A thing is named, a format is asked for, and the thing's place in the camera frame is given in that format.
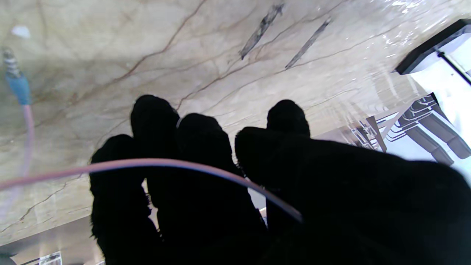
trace pink cable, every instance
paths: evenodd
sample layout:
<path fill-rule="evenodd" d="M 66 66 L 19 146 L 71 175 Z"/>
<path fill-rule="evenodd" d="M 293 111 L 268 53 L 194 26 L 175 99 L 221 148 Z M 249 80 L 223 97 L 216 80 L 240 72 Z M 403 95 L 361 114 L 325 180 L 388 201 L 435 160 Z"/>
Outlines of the pink cable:
<path fill-rule="evenodd" d="M 34 145 L 34 120 L 32 118 L 32 111 L 30 105 L 21 105 L 23 108 L 24 121 L 26 123 L 26 146 L 24 148 L 24 161 L 20 170 L 21 176 L 24 178 L 29 175 L 31 161 L 32 161 L 32 152 Z M 3 220 L 7 212 L 11 209 L 11 206 L 18 198 L 21 193 L 21 187 L 15 187 L 11 191 L 11 195 L 8 197 L 7 201 L 2 204 L 0 207 L 0 218 Z"/>
<path fill-rule="evenodd" d="M 140 158 L 140 159 L 124 159 L 124 160 L 96 163 L 89 166 L 76 167 L 76 168 L 71 168 L 71 169 L 58 171 L 58 172 L 51 172 L 51 173 L 46 173 L 46 174 L 40 174 L 37 176 L 28 176 L 24 178 L 16 178 L 12 180 L 7 180 L 0 183 L 0 190 L 9 189 L 16 186 L 33 184 L 40 181 L 63 178 L 63 177 L 72 176 L 72 175 L 79 175 L 79 174 L 84 174 L 84 173 L 86 174 L 90 172 L 99 172 L 99 171 L 106 171 L 106 170 L 127 168 L 127 167 L 141 167 L 141 166 L 168 166 L 168 167 L 191 169 L 191 170 L 208 173 L 214 176 L 218 176 L 218 177 L 230 180 L 244 187 L 251 188 L 257 191 L 258 193 L 264 195 L 268 200 L 278 205 L 286 213 L 291 215 L 298 222 L 302 223 L 302 216 L 298 210 L 296 210 L 294 207 L 287 204 L 286 202 L 284 202 L 283 200 L 281 200 L 280 198 L 278 198 L 271 192 L 264 190 L 260 186 L 256 185 L 255 183 L 250 182 L 236 174 L 227 172 L 219 168 L 202 165 L 198 163 L 193 163 L 193 162 L 175 160 L 175 159 Z"/>
<path fill-rule="evenodd" d="M 21 168 L 21 176 L 26 177 L 29 175 L 31 161 L 32 161 L 32 151 L 34 145 L 34 121 L 32 118 L 31 106 L 30 105 L 22 105 L 23 107 L 23 115 L 24 121 L 26 122 L 27 128 L 27 138 L 26 138 L 26 147 L 24 150 L 24 163 L 23 167 Z"/>

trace black glove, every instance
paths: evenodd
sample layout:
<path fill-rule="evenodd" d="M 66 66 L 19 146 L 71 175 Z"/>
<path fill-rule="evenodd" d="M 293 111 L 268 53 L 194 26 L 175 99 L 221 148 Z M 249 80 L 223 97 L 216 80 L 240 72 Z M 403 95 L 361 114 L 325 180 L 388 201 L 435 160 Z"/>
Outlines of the black glove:
<path fill-rule="evenodd" d="M 247 177 L 304 217 L 261 263 L 471 262 L 471 192 L 449 167 L 250 127 L 235 151 Z"/>
<path fill-rule="evenodd" d="M 136 156 L 134 139 L 121 134 L 108 139 L 92 156 L 91 162 Z M 90 173 L 90 191 L 94 196 L 92 234 L 107 264 L 148 262 L 159 250 L 162 239 L 148 218 L 151 211 L 141 186 L 143 180 L 138 168 Z"/>

